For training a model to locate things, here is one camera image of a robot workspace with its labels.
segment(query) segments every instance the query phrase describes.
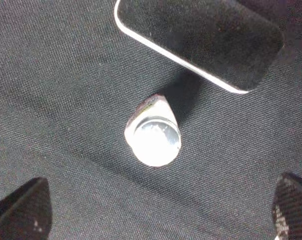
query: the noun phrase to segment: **black smartphone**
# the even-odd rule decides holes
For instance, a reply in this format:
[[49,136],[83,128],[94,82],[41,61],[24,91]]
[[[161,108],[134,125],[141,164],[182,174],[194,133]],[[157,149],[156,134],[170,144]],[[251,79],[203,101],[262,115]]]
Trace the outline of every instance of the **black smartphone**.
[[283,47],[277,25],[235,0],[117,0],[114,17],[127,35],[238,94]]

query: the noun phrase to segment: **phone screen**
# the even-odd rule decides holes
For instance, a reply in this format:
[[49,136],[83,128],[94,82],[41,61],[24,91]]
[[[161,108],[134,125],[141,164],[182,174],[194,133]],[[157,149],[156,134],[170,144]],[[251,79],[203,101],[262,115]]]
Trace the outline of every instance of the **phone screen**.
[[219,86],[247,93],[283,46],[275,24],[234,0],[118,0],[119,28]]

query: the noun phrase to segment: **round cap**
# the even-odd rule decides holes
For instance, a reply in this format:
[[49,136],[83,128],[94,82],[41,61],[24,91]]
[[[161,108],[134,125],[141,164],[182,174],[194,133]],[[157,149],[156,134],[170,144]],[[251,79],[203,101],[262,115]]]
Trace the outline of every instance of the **round cap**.
[[180,131],[166,118],[146,118],[136,127],[131,147],[142,163],[152,167],[167,165],[181,148]]

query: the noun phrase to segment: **black cloth surface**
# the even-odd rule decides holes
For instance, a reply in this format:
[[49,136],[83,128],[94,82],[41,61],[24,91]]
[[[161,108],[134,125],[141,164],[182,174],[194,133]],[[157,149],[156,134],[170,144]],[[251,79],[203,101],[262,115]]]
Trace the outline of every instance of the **black cloth surface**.
[[[274,239],[277,178],[302,177],[302,1],[241,2],[278,23],[285,42],[246,95],[121,33],[114,0],[0,0],[0,199],[46,177],[49,239]],[[168,99],[180,154],[145,166],[126,122],[185,81],[196,94]]]

